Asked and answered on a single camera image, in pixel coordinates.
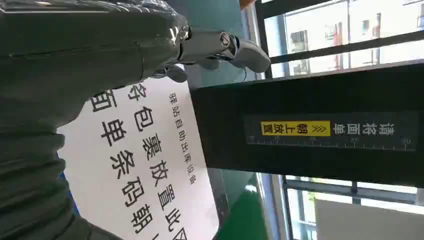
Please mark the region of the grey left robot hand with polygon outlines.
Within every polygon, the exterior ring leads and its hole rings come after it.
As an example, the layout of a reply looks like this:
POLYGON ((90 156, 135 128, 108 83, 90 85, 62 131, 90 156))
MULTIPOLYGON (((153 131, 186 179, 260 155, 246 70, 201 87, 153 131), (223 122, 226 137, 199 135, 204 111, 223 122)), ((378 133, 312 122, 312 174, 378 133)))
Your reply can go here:
POLYGON ((3 0, 0 132, 54 132, 108 89, 182 83, 178 64, 219 61, 256 73, 271 63, 256 43, 193 27, 165 0, 3 0))

